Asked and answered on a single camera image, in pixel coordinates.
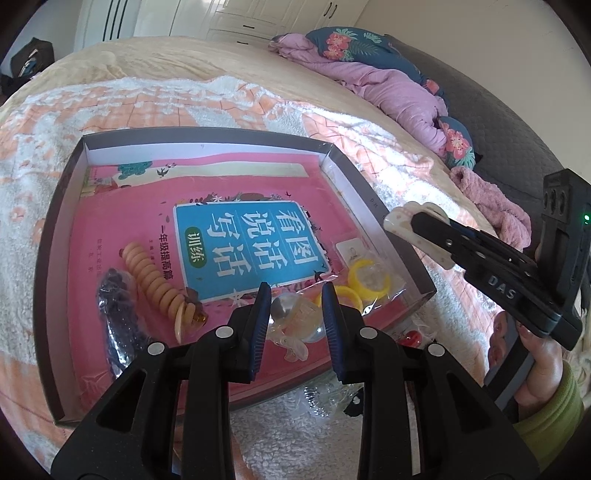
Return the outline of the green sleeve right forearm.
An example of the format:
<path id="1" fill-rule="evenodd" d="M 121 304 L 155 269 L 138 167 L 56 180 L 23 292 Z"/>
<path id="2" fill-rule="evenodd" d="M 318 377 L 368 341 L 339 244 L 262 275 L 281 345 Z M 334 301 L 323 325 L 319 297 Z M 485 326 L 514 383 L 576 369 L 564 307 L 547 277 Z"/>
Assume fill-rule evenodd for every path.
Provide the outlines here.
<path id="1" fill-rule="evenodd" d="M 552 399 L 537 413 L 514 425 L 544 471 L 574 435 L 584 414 L 577 382 L 567 362 Z"/>

